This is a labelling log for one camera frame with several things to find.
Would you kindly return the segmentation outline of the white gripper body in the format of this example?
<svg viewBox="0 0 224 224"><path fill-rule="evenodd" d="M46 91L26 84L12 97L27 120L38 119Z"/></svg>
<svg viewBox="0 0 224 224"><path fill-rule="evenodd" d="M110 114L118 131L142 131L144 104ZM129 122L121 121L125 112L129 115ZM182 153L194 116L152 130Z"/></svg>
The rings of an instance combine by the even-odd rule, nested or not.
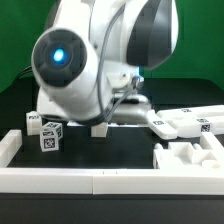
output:
<svg viewBox="0 0 224 224"><path fill-rule="evenodd" d="M39 86L37 112L45 119L76 122L95 126L118 120L128 112L129 105L145 104L148 99L139 94L143 78L136 72L96 71L80 74L36 73Z"/></svg>

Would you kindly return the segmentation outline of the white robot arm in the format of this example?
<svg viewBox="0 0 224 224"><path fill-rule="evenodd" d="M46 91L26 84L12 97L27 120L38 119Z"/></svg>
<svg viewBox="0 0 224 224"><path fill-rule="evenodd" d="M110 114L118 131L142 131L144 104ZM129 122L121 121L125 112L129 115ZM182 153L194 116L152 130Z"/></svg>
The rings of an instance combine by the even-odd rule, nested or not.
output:
<svg viewBox="0 0 224 224"><path fill-rule="evenodd" d="M178 40L175 0L57 0L34 45L36 82L64 120L100 124L112 109L112 64L154 69Z"/></svg>

